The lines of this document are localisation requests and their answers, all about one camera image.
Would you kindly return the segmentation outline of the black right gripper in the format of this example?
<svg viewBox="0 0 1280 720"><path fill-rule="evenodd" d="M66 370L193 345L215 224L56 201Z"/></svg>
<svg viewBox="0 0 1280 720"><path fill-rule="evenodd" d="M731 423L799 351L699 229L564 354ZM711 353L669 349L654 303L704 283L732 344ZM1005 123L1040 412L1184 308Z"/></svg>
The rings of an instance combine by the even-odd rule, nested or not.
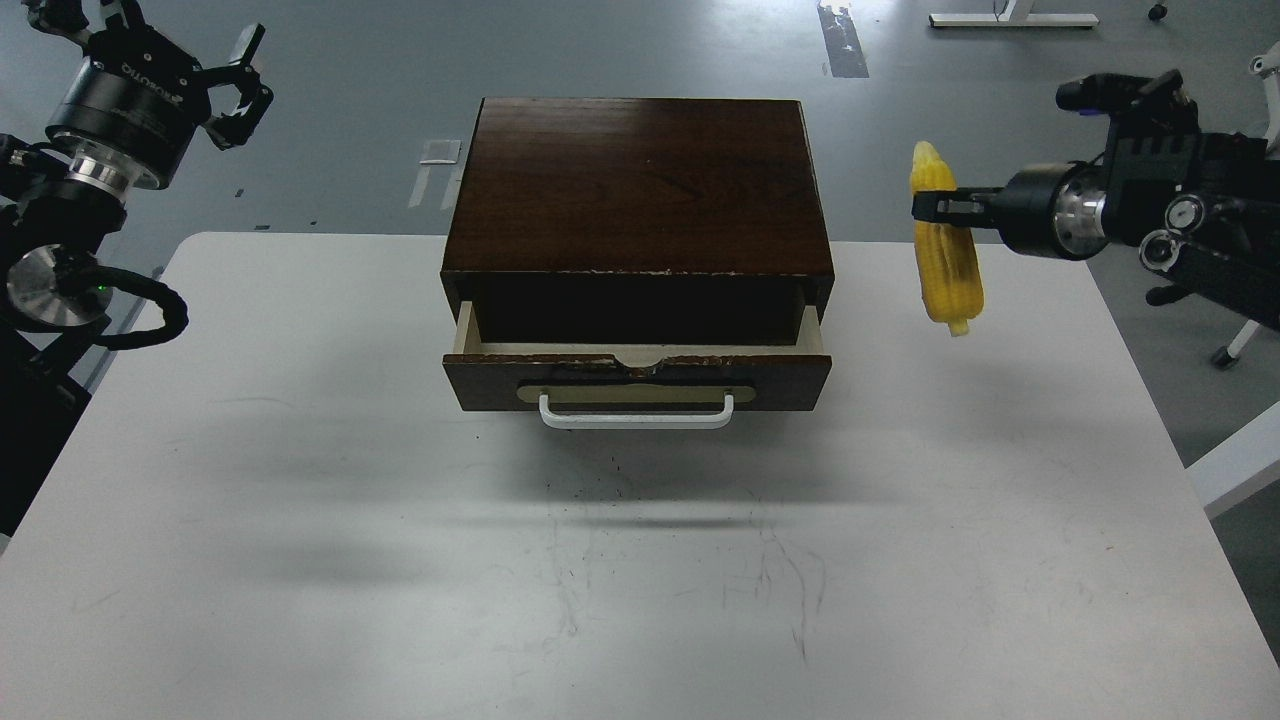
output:
<svg viewBox="0 0 1280 720"><path fill-rule="evenodd" d="M973 231L995 231L1014 252L1083 261L1108 243L1105 205L1098 167L1046 163L1023 168L1005 187L914 191L911 218L937 222L940 243L972 242Z"/></svg>

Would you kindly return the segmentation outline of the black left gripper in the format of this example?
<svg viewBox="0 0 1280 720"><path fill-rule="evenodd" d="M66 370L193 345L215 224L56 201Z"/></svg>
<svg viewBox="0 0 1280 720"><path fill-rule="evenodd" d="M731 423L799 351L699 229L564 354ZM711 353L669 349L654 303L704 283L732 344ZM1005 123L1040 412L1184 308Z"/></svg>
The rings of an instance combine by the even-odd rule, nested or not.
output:
<svg viewBox="0 0 1280 720"><path fill-rule="evenodd" d="M142 188L164 190L198 126L223 151L250 141L274 100L252 63L265 26L247 26L227 64L202 69L184 49L151 29L137 1L97 5L105 27L91 33L82 1L22 3L33 29L86 51L46 127L52 143L70 151L78 142L92 142L122 152L141 165ZM239 94L236 109L214 117L207 91L227 86Z"/></svg>

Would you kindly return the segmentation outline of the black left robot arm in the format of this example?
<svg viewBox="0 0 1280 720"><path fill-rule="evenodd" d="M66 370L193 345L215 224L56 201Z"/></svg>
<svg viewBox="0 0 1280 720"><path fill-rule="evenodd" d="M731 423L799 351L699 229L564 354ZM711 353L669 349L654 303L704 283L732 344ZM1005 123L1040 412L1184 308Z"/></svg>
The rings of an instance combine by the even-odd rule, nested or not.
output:
<svg viewBox="0 0 1280 720"><path fill-rule="evenodd" d="M104 1L91 29L78 1L28 1L28 23L83 61L42 142L3 136L3 536L12 538L90 401L72 378L93 347L164 345L188 325L161 281L106 266L97 251L132 190L166 188L197 129L246 143L274 95L253 67L248 26L229 60L204 67L136 1Z"/></svg>

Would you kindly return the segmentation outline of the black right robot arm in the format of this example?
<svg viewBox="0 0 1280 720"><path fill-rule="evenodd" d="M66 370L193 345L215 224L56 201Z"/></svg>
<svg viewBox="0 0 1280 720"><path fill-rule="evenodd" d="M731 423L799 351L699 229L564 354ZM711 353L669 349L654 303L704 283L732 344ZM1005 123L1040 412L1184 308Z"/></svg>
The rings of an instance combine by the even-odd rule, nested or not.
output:
<svg viewBox="0 0 1280 720"><path fill-rule="evenodd" d="M1060 85L1065 111L1107 117L1092 161L1034 164L997 187L960 187L936 147L911 158L911 214L925 310L954 334L982 309L972 229L1014 252L1084 261L1111 243L1165 279L1152 306L1198 295L1277 328L1277 160L1268 141L1202 131L1179 70L1098 73Z"/></svg>

